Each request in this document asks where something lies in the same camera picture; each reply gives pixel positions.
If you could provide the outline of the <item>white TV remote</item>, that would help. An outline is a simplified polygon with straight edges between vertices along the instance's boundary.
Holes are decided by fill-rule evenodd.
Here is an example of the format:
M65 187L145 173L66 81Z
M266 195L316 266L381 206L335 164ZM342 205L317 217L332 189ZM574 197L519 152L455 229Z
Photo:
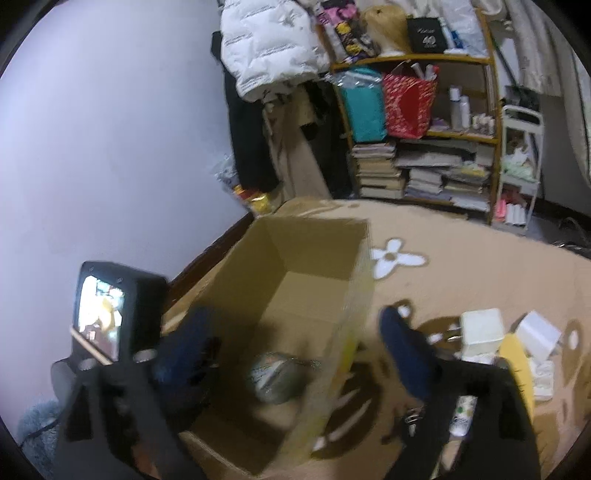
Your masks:
M478 399L475 396L459 397L449 429L453 438L464 438L468 435L477 401Z

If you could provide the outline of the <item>white air conditioner remote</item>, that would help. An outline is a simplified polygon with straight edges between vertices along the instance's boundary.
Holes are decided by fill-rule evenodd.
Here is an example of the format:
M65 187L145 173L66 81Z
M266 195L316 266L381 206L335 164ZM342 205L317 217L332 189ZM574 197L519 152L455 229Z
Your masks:
M538 362L534 358L530 358L529 364L535 401L550 401L554 395L554 362L552 360Z

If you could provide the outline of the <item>key bunch with rings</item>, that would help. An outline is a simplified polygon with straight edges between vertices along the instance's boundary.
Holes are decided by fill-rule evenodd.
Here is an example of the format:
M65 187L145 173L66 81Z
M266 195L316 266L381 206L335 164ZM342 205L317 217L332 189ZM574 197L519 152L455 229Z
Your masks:
M425 407L411 408L401 419L401 438L408 442L415 436L418 426L424 418Z

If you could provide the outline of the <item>yellow green toy skateboard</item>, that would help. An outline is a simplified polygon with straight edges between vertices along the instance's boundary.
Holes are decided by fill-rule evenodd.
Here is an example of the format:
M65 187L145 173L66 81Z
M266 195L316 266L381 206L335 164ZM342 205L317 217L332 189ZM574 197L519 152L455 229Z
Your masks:
M525 350L514 333L507 333L498 350L498 357L505 360L514 375L521 397L524 401L530 420L534 419L534 382L529 359Z

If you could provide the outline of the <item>white square adapter box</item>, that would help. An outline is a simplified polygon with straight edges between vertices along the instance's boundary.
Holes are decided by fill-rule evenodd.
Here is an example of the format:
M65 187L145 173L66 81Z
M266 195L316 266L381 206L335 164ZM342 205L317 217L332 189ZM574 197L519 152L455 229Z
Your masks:
M472 357L495 353L505 336L498 308L464 312L460 316L462 354Z

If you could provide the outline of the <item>white power charger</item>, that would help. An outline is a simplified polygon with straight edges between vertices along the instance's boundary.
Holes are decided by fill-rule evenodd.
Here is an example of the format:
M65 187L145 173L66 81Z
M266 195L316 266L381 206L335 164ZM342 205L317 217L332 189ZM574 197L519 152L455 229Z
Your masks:
M535 310L519 322L515 335L527 352L538 362L549 359L558 345L562 332Z

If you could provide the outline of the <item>green cartoon pouch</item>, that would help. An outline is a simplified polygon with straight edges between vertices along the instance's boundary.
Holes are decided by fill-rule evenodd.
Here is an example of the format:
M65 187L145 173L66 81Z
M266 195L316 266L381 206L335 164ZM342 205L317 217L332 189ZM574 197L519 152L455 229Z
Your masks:
M315 378L321 363L280 352L260 355L249 370L249 382L256 398L280 405L300 398Z

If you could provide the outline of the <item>cardboard box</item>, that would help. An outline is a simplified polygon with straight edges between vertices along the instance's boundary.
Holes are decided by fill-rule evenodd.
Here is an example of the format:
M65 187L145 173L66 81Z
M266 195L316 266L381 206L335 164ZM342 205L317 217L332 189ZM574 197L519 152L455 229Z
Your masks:
M266 478L303 464L356 356L374 294L370 226L353 218L257 219L193 301L221 339L219 381L187 438L223 466ZM273 405L252 372L311 362L304 390Z

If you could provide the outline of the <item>beige patterned carpet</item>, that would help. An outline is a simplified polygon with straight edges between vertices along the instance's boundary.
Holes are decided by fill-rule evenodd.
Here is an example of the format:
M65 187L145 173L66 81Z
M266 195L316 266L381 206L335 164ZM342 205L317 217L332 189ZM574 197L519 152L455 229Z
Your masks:
M535 310L565 339L552 360L554 395L535 408L534 434L543 475L584 449L590 419L590 263L564 249L520 238L420 207L373 201L296 199L275 215L353 218L370 226L374 294L356 356L329 422L311 456L297 467L266 478L226 468L187 438L181 440L212 479L381 479L403 443L394 421L418 405L401 384L379 333L379 315L408 301L412 327L433 332L467 311L498 308L506 327ZM170 311L165 330L221 268L214 268L197 292ZM577 335L576 341L567 337Z

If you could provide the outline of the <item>plastic bag of toys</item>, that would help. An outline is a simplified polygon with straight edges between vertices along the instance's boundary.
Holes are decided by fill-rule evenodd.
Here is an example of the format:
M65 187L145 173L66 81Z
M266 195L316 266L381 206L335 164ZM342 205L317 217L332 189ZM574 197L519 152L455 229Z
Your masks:
M259 189L245 189L238 179L238 171L235 169L235 160L232 156L226 156L218 162L212 170L213 176L222 188L238 200L254 217L263 217L276 212L269 193L263 193Z

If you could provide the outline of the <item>black hanging coat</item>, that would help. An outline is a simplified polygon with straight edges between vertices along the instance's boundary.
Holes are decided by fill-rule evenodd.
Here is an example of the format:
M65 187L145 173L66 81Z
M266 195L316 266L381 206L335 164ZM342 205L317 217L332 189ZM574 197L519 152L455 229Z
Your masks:
M221 32L211 34L211 55L221 63L224 95L228 106L230 142L238 180L245 190L270 193L280 185L266 140L263 104L244 101L236 90L235 77L221 62Z

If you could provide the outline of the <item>beige trench coat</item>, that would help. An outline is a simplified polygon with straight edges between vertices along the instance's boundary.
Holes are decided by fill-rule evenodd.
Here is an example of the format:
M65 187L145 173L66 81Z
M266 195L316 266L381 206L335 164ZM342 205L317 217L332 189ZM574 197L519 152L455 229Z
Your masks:
M331 199L329 187L301 127L315 124L308 93L298 86L263 107L266 141L283 201L296 197Z

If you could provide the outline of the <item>white rolling cart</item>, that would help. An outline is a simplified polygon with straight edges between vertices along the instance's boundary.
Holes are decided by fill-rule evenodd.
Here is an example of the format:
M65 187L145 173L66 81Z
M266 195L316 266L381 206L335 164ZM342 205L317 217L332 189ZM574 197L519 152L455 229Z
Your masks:
M505 105L492 226L525 236L541 189L544 120L522 106Z

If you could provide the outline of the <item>right stack of books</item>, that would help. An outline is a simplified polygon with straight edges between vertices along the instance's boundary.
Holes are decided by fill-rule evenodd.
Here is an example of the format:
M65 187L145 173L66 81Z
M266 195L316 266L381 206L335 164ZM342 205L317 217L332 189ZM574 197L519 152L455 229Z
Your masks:
M495 148L462 140L404 140L394 157L404 197L487 213Z

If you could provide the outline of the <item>stack of books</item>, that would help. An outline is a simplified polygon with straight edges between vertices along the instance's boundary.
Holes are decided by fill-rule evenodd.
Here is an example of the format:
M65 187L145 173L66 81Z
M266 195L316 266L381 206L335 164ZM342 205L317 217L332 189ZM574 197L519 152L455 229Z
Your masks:
M404 197L406 178L394 165L397 144L393 141L361 143L349 151L349 164L360 198L401 200Z
M404 140L394 157L404 197L487 213L495 148L462 140Z

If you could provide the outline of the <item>left stack of books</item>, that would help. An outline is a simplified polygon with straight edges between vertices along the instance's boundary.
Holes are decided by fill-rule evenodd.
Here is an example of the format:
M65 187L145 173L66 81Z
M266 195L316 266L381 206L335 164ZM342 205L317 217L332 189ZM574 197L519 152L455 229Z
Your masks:
M394 165L397 144L393 141L361 143L349 151L349 164L360 198L401 200L404 197L406 178Z

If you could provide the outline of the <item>white puffer jacket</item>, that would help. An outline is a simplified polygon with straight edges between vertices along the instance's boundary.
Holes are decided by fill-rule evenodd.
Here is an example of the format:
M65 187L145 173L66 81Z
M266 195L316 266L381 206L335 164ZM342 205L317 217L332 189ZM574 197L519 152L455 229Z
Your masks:
M290 94L329 70L315 20L297 1L226 1L221 62L250 103Z

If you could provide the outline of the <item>wooden shelf unit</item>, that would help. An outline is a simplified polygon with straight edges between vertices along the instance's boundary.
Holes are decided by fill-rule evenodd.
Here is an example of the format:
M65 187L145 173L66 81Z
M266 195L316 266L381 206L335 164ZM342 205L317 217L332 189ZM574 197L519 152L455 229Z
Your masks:
M356 195L490 216L502 122L483 13L325 1L320 17Z

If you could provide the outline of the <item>teal gift bag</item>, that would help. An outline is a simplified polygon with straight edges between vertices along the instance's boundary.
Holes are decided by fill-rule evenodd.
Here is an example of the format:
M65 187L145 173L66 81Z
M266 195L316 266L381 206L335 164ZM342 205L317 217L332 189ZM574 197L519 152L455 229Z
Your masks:
M380 142L387 137L383 75L366 67L332 74L348 114L356 143Z

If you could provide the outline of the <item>red gift bag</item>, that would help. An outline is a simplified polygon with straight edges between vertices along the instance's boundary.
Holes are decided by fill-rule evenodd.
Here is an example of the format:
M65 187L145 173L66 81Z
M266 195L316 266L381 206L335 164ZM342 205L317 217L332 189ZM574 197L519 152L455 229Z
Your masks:
M386 128L390 137L420 139L430 128L437 94L439 68L421 78L409 62L399 64L383 77Z

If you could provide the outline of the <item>black box marked 40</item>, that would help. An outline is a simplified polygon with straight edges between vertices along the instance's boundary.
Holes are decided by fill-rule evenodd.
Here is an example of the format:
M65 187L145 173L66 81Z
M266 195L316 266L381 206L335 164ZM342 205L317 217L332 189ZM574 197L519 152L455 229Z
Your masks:
M407 29L414 53L443 54L448 49L448 41L438 18L408 18Z

